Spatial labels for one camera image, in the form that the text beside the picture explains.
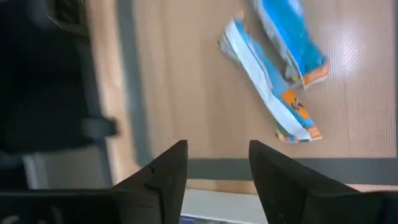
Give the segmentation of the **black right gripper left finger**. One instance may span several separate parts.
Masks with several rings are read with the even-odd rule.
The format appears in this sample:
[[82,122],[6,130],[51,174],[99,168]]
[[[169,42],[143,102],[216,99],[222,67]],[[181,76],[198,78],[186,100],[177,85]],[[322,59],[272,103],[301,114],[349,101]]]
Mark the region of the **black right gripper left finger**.
[[188,142],[110,189],[2,190],[0,224],[178,224]]

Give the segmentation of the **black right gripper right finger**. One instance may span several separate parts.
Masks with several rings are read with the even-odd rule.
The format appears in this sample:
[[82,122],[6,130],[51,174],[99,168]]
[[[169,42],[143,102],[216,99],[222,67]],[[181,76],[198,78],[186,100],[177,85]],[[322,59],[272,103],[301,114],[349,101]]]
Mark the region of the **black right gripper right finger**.
[[360,192],[258,140],[249,162],[268,224],[398,224],[398,191]]

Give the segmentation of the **white plastic bin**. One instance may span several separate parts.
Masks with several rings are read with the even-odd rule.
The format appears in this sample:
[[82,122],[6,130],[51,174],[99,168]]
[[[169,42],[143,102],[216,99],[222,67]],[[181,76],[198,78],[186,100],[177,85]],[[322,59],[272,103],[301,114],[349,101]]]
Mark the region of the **white plastic bin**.
[[237,224],[268,224],[256,195],[185,191],[181,215]]

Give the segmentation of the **tan mesh mat grey border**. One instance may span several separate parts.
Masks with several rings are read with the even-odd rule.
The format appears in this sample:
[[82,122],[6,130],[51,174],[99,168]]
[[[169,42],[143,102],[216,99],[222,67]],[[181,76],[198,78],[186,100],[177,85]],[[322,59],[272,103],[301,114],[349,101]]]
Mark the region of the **tan mesh mat grey border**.
[[217,41],[240,12],[277,67],[282,60],[247,0],[116,0],[136,157],[180,139],[192,179],[247,180],[257,139],[349,184],[398,184],[394,0],[302,0],[328,78],[297,95],[322,138],[286,144],[244,70]]

